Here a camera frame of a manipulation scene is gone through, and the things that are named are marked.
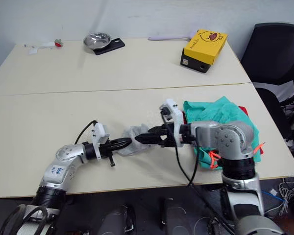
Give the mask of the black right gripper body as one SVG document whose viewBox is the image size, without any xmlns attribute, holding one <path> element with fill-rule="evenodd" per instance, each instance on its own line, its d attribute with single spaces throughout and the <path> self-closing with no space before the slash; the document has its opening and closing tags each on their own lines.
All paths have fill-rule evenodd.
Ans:
<svg viewBox="0 0 294 235">
<path fill-rule="evenodd" d="M 163 124 L 160 129 L 160 136 L 164 136 L 161 138 L 160 146 L 161 147 L 176 147 L 176 141 L 174 138 L 174 123 L 168 122 L 167 124 Z"/>
</svg>

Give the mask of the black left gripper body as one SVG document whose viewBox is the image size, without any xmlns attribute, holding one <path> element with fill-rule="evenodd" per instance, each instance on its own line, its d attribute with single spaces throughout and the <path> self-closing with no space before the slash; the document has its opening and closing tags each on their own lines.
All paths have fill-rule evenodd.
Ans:
<svg viewBox="0 0 294 235">
<path fill-rule="evenodd" d="M 107 142 L 105 144 L 101 144 L 99 147 L 99 151 L 100 151 L 100 155 L 101 158 L 108 158 L 110 161 L 110 166 L 114 167 L 115 166 L 115 162 L 113 160 L 113 148 L 114 148 L 114 144 L 116 143 L 115 140 L 107 140 Z"/>
</svg>

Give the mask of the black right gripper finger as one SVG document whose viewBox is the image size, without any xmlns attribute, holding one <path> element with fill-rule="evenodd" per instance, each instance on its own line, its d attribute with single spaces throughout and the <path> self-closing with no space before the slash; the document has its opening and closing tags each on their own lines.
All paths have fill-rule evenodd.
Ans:
<svg viewBox="0 0 294 235">
<path fill-rule="evenodd" d="M 148 130 L 149 133 L 156 133 L 156 134 L 166 134 L 167 128 L 165 125 L 155 126 Z"/>
<path fill-rule="evenodd" d="M 158 133 L 142 133 L 135 137 L 135 140 L 141 144 L 156 144 L 164 145 L 164 141 L 161 139 L 161 135 Z"/>
</svg>

